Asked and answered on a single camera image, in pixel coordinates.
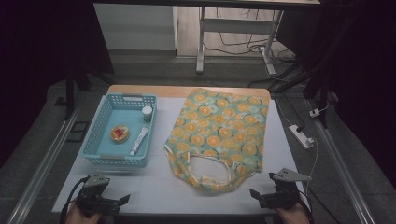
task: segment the white table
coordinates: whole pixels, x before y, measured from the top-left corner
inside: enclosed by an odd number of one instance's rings
[[[118,199],[131,194],[130,201],[123,205],[123,215],[257,215],[274,213],[261,209],[259,202],[250,197],[249,189],[261,194],[273,193],[274,181],[268,173],[277,173],[282,168],[296,171],[294,160],[281,125],[274,101],[270,101],[264,141],[263,171],[249,178],[237,190],[218,195],[195,189],[172,173],[163,151],[170,131],[183,105],[184,98],[158,98],[157,117],[149,149],[148,165],[140,170],[123,173],[107,173],[110,183],[103,196]],[[61,212],[73,186],[82,178],[97,171],[88,160],[78,155],[67,177],[52,212]]]

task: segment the aluminum rail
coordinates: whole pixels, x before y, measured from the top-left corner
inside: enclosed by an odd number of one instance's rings
[[[308,104],[310,109],[313,109],[311,104],[307,100],[305,102]],[[352,204],[355,207],[356,213],[363,224],[374,224],[375,220],[370,212],[369,207],[367,206],[366,201],[364,201],[361,191],[356,185],[355,181],[349,170],[347,169],[346,164],[338,151],[338,148],[334,141],[332,140],[332,135],[329,133],[327,129],[323,127],[321,122],[318,119],[314,119],[315,125],[318,129],[320,137],[323,140],[323,143],[332,159],[332,162],[337,170],[338,175],[341,178],[341,182],[346,189],[346,192],[349,194]]]
[[[56,135],[55,140],[52,142],[46,155],[43,157],[43,160],[38,165],[32,179],[30,180],[22,196],[20,197],[20,200],[12,211],[11,216],[8,218],[7,224],[20,224],[23,223],[27,218],[33,203],[35,202],[35,198],[37,197],[38,192],[41,190],[41,187],[43,186],[53,163],[55,163],[55,160],[58,157],[62,146],[64,145],[67,134],[70,132],[73,123],[78,116],[78,113],[81,109],[80,105],[85,100],[86,94],[86,92],[82,92],[80,94],[81,96],[78,96],[76,109],[71,114],[69,120],[66,120],[62,125],[61,130]]]

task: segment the blue plastic basket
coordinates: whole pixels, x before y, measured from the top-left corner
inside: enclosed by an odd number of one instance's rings
[[[152,107],[150,122],[143,120],[142,108]],[[82,156],[94,165],[111,170],[145,167],[148,161],[149,144],[153,133],[157,97],[148,94],[111,93],[104,96],[93,117],[92,125],[82,144]],[[130,136],[123,143],[115,143],[110,131],[117,125],[126,125]],[[150,131],[134,156],[130,156],[132,145],[143,126]]]

